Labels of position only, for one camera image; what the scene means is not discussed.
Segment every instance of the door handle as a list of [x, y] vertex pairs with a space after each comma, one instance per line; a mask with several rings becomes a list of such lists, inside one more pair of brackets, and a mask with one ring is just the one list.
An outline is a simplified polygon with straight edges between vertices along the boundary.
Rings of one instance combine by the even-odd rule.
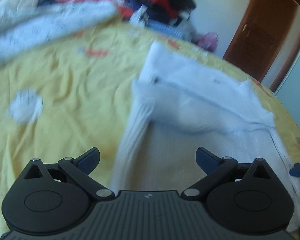
[[247, 28], [247, 24], [244, 25], [242, 32], [244, 32], [244, 30]]

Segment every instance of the silver screw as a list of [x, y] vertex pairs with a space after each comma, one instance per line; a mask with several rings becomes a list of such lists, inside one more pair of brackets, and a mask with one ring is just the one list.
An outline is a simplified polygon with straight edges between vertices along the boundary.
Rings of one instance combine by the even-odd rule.
[[196, 197], [200, 194], [200, 191], [195, 188], [188, 188], [184, 191], [184, 194], [188, 197]]
[[112, 194], [112, 191], [107, 188], [99, 189], [97, 191], [98, 197], [109, 197], [109, 196], [111, 196], [111, 194]]

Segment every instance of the yellow bedsheet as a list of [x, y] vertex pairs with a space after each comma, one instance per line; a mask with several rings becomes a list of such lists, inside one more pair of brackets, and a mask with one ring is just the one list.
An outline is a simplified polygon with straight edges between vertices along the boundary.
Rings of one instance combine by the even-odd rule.
[[[8, 230], [1, 214], [2, 200], [33, 157], [56, 163], [98, 147], [101, 161], [91, 177], [109, 185], [130, 112], [130, 83], [138, 77], [155, 40], [241, 81], [250, 78], [189, 43], [131, 27], [118, 19], [33, 49], [0, 68], [0, 235]], [[293, 162], [300, 162], [298, 127], [269, 90], [251, 82], [263, 106], [274, 113]], [[42, 96], [43, 111], [36, 123], [20, 126], [7, 111], [16, 93], [24, 89], [36, 90]], [[300, 232], [294, 236], [300, 238]]]

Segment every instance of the bed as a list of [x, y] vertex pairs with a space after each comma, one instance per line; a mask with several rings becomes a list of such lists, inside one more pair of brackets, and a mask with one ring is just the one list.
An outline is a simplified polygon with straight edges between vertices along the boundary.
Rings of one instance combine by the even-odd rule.
[[[154, 41], [240, 81], [251, 80], [263, 107], [274, 113], [290, 158], [300, 162], [300, 131], [271, 91], [190, 43], [115, 17], [26, 51], [0, 66], [0, 236], [8, 231], [1, 214], [2, 200], [31, 158], [56, 163], [98, 147], [101, 161], [90, 176], [109, 185], [132, 103], [130, 84]], [[37, 122], [20, 125], [8, 109], [17, 92], [25, 89], [42, 96], [43, 109]], [[293, 236], [300, 239], [300, 230]]]

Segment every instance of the brown wooden door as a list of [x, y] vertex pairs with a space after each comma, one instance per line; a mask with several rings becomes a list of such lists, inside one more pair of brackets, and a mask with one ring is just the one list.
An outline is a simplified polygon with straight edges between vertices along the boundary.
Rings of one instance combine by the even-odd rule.
[[293, 22], [294, 0], [251, 0], [223, 59], [261, 81]]

